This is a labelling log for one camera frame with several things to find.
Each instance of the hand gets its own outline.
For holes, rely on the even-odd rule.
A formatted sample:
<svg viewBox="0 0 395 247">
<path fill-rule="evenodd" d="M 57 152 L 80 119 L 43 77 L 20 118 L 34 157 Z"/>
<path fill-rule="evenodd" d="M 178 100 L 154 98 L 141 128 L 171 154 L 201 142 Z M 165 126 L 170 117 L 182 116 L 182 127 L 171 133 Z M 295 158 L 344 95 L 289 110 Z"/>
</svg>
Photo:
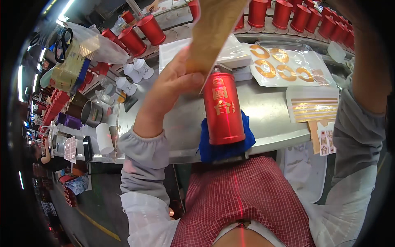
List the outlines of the hand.
<svg viewBox="0 0 395 247">
<path fill-rule="evenodd" d="M 165 114 L 173 108 L 180 94 L 203 86 L 204 76 L 201 73 L 185 74 L 188 51 L 186 47 L 177 53 L 145 96 L 133 128 L 140 137 L 151 138 L 159 135 Z"/>
</svg>

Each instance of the transfer sticker sheet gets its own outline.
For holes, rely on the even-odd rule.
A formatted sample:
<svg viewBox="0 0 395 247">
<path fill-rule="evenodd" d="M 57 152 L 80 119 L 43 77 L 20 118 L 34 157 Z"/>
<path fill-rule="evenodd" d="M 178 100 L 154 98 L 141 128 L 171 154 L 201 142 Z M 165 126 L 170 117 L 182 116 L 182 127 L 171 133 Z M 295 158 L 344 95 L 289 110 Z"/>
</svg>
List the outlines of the transfer sticker sheet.
<svg viewBox="0 0 395 247">
<path fill-rule="evenodd" d="M 335 85 L 321 55 L 315 51 L 290 51 L 247 43 L 243 46 L 251 54 L 251 73 L 261 86 Z"/>
</svg>

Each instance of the stack of red boxes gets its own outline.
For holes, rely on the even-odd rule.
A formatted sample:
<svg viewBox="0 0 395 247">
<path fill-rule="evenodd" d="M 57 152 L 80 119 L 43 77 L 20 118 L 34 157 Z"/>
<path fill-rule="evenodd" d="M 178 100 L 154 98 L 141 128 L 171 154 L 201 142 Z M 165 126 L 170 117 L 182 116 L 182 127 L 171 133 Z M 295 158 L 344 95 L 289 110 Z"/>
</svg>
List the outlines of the stack of red boxes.
<svg viewBox="0 0 395 247">
<path fill-rule="evenodd" d="M 75 200 L 74 193 L 72 192 L 72 190 L 67 188 L 65 185 L 63 185 L 63 188 L 64 188 L 64 197 L 66 199 L 67 204 L 70 207 L 75 207 L 77 205 L 77 202 Z"/>
</svg>

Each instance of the red cylindrical container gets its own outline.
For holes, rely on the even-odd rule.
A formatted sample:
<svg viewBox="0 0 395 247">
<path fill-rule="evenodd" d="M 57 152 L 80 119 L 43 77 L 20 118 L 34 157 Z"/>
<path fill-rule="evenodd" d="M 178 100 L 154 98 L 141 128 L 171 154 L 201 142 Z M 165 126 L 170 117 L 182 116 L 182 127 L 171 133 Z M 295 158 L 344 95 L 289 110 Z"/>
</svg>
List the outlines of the red cylindrical container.
<svg viewBox="0 0 395 247">
<path fill-rule="evenodd" d="M 328 8 L 328 7 L 325 7 L 325 8 L 322 9 L 322 11 L 321 11 L 321 21 L 324 20 L 326 15 L 327 16 L 332 16 L 333 15 L 331 9 Z"/>
<path fill-rule="evenodd" d="M 228 73 L 213 73 L 203 90 L 204 107 L 211 145 L 242 141 L 246 138 L 241 118 L 235 77 Z"/>
<path fill-rule="evenodd" d="M 292 0 L 292 12 L 296 12 L 297 5 L 302 4 L 303 0 Z"/>
<path fill-rule="evenodd" d="M 106 38 L 112 38 L 112 37 L 116 37 L 115 34 L 109 29 L 107 28 L 106 30 L 102 31 L 102 36 L 106 37 Z"/>
<path fill-rule="evenodd" d="M 276 0 L 272 24 L 278 29 L 287 29 L 293 5 L 284 0 Z"/>
<path fill-rule="evenodd" d="M 307 5 L 307 8 L 314 8 L 313 0 L 304 0 L 303 3 Z"/>
<path fill-rule="evenodd" d="M 122 19 L 126 21 L 126 23 L 132 23 L 134 21 L 134 16 L 132 13 L 128 10 L 122 13 L 121 15 Z"/>
<path fill-rule="evenodd" d="M 309 10 L 311 11 L 311 15 L 308 19 L 305 29 L 306 31 L 313 34 L 317 29 L 318 23 L 320 22 L 321 14 L 314 8 L 309 8 Z"/>
<path fill-rule="evenodd" d="M 141 40 L 133 27 L 124 29 L 118 39 L 132 52 L 133 56 L 140 56 L 147 49 L 147 45 Z"/>
<path fill-rule="evenodd" d="M 200 15 L 199 3 L 197 0 L 193 0 L 188 3 L 188 6 L 189 9 L 191 10 L 192 18 L 195 21 L 196 18 L 198 18 Z"/>
<path fill-rule="evenodd" d="M 337 13 L 334 10 L 332 10 L 332 16 L 333 16 L 334 21 L 337 21 L 337 22 L 341 21 L 340 17 L 337 15 Z"/>
<path fill-rule="evenodd" d="M 338 42 L 340 37 L 342 36 L 343 32 L 344 32 L 343 25 L 340 22 L 336 21 L 335 29 L 329 36 L 329 39 L 331 39 L 334 42 Z"/>
<path fill-rule="evenodd" d="M 298 32 L 303 32 L 305 30 L 308 19 L 310 18 L 310 15 L 311 11 L 308 8 L 298 4 L 290 26 Z"/>
<path fill-rule="evenodd" d="M 318 33 L 325 39 L 328 39 L 335 29 L 336 22 L 329 16 L 325 16 L 323 22 L 321 23 Z"/>
<path fill-rule="evenodd" d="M 268 0 L 252 0 L 248 6 L 248 24 L 254 27 L 264 27 Z"/>
<path fill-rule="evenodd" d="M 244 27 L 244 16 L 242 15 L 235 26 L 235 30 L 242 29 Z"/>
<path fill-rule="evenodd" d="M 111 37 L 109 38 L 109 40 L 121 46 L 122 49 L 124 49 L 127 53 L 129 53 L 128 49 L 126 49 L 126 46 L 117 37 Z"/>
<path fill-rule="evenodd" d="M 344 43 L 345 39 L 347 38 L 348 34 L 350 33 L 350 31 L 348 30 L 346 25 L 343 25 L 344 31 L 343 33 L 340 35 L 340 38 L 338 40 L 338 42 L 340 44 Z"/>
<path fill-rule="evenodd" d="M 348 48 L 353 48 L 354 47 L 354 32 L 350 31 L 344 40 L 343 44 L 347 46 Z"/>
<path fill-rule="evenodd" d="M 137 22 L 137 26 L 151 42 L 153 46 L 160 45 L 165 41 L 166 35 L 163 33 L 158 22 L 153 15 L 147 15 Z"/>
</svg>

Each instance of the plastic bag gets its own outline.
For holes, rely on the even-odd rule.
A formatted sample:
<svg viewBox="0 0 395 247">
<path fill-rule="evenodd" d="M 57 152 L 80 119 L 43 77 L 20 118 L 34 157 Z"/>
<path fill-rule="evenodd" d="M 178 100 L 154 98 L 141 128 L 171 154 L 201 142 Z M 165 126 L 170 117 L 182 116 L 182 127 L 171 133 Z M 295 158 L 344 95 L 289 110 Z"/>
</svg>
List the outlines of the plastic bag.
<svg viewBox="0 0 395 247">
<path fill-rule="evenodd" d="M 80 43 L 81 55 L 88 57 L 95 52 L 92 61 L 109 64 L 125 64 L 128 61 L 127 52 L 106 37 L 75 23 L 66 22 L 65 26 L 72 29 L 73 38 Z"/>
</svg>

